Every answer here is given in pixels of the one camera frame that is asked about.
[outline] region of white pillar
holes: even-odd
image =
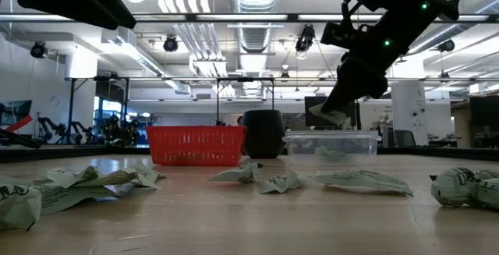
[[[97,75],[97,55],[86,48],[78,47],[74,53],[66,56],[65,67],[66,77],[94,77]],[[83,81],[77,81],[75,87],[81,83]],[[81,122],[85,127],[93,125],[95,85],[93,80],[88,80],[75,91],[74,95],[73,121]]]
[[[391,86],[394,129],[409,130],[414,134],[416,145],[428,144],[425,92],[423,82],[402,81]]]

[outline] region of crumpled paper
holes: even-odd
[[[308,181],[307,178],[299,178],[294,171],[289,170],[286,175],[275,176],[265,181],[258,193],[283,193],[288,189],[303,187]]]
[[[335,159],[335,158],[344,158],[344,157],[346,157],[345,153],[342,153],[340,151],[331,151],[331,150],[328,150],[324,146],[317,147],[315,149],[315,154],[320,155],[321,157],[327,158],[327,159]]]
[[[81,172],[64,168],[47,171],[44,179],[0,176],[0,229],[29,228],[40,215],[63,211],[89,198],[120,197],[111,187],[126,183],[157,189],[165,175],[142,163],[103,174],[94,166]]]
[[[310,107],[309,111],[313,115],[316,115],[330,122],[333,122],[337,126],[343,125],[345,121],[349,118],[344,112],[340,111],[332,111],[327,114],[324,114],[323,112],[320,111],[322,109],[322,106],[324,106],[324,104],[315,105],[313,107]]]
[[[482,170],[473,173],[467,168],[452,168],[441,175],[431,175],[431,195],[445,207],[499,209],[499,173]]]
[[[238,168],[229,169],[218,173],[210,178],[210,181],[237,181],[241,183],[254,182],[255,178],[260,174],[264,165],[256,162],[250,162],[241,165]]]
[[[0,230],[29,230],[41,212],[40,191],[26,186],[0,184]]]
[[[349,172],[318,172],[315,180],[324,185],[367,187],[378,191],[404,193],[414,197],[406,182],[367,170],[353,170]]]

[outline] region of table surface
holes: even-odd
[[[109,155],[0,164],[0,174],[34,179],[55,167],[111,172],[136,162],[153,166],[148,156]],[[263,180],[285,171],[288,159],[260,162]],[[155,166],[167,176],[160,190],[85,202],[42,216],[29,232],[0,231],[0,254],[497,254],[499,213],[441,207],[428,175],[452,167],[499,171],[498,165],[381,155],[363,167],[406,181],[415,197],[319,184],[259,194],[257,183],[207,181],[225,168]]]

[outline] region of desk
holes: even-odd
[[[161,190],[135,189],[115,201],[86,202],[42,216],[29,232],[0,232],[0,254],[496,254],[499,213],[442,208],[430,195],[429,174],[450,167],[499,170],[497,162],[418,156],[378,156],[365,169],[405,180],[414,198],[349,193],[311,184],[284,194],[258,185],[208,182],[223,168],[156,168]],[[288,157],[262,161],[262,179]],[[0,164],[0,172],[32,179],[47,169],[103,172],[148,156],[93,156]]]

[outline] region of ceiling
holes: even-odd
[[[126,6],[133,13],[160,13],[161,10],[157,5],[157,0],[144,0],[141,3],[131,3],[128,0],[123,0]],[[232,0],[209,0],[212,12],[232,12]],[[479,4],[482,0],[460,0],[459,8],[461,13],[474,13],[473,6]],[[339,13],[342,0],[281,0],[279,12],[285,13]],[[33,12],[30,9],[23,9],[17,5],[16,0],[2,0],[0,4],[0,12]],[[369,11],[363,7],[359,9],[359,13],[368,13]],[[101,44],[102,29],[86,25],[82,23],[14,23],[12,27],[7,23],[0,23],[3,27],[0,30],[8,30],[11,33],[27,34],[33,32],[45,33],[71,33],[86,42],[94,45],[102,51],[102,61],[99,61],[99,69],[113,70],[122,75],[127,76],[144,76],[147,75],[142,67],[126,55],[118,55],[108,53],[105,44]],[[227,28],[227,23],[216,23],[215,30],[221,44],[223,56],[227,58],[227,70],[235,71],[238,66],[238,56],[235,54],[237,46],[235,39],[235,31]],[[324,23],[314,23],[317,39],[324,30]],[[447,25],[432,24],[423,33],[425,35],[445,28]],[[317,77],[328,76],[336,70],[336,66],[340,63],[340,58],[345,52],[342,48],[334,46],[314,43],[307,53],[304,60],[297,60],[294,44],[296,35],[303,28],[302,23],[284,23],[283,28],[275,29],[271,42],[271,53],[274,54],[268,57],[267,69],[274,76],[279,76],[282,72],[282,65],[289,65],[290,76],[298,77]],[[144,50],[157,63],[162,64],[173,76],[192,76],[187,65],[189,64],[189,52],[187,51],[182,40],[178,38],[179,49],[174,53],[167,53],[162,48],[163,41],[169,34],[175,34],[172,24],[170,23],[138,23],[133,30],[137,35],[138,46]],[[441,55],[435,51],[425,51],[415,58],[423,60],[424,72],[426,76],[437,76],[441,70],[451,69],[463,64],[472,65],[483,57],[492,55],[499,51],[499,37],[493,37],[488,41],[484,41],[477,45],[472,45],[480,40],[489,37],[499,32],[499,24],[481,24],[474,26],[470,30],[465,31],[452,40],[456,44],[456,48],[452,53],[444,53],[443,61]],[[487,61],[474,65],[470,69],[464,69],[458,73],[453,73],[451,76],[470,77],[470,76],[499,76],[499,54],[498,56],[489,56]],[[140,83],[135,84],[135,88],[169,88],[163,83]],[[282,85],[293,85],[292,82],[281,83]],[[312,85],[320,85],[320,83],[309,83]],[[460,82],[448,86],[443,86],[441,83],[426,83],[429,87],[441,87],[440,90],[457,91],[467,88],[471,83]]]

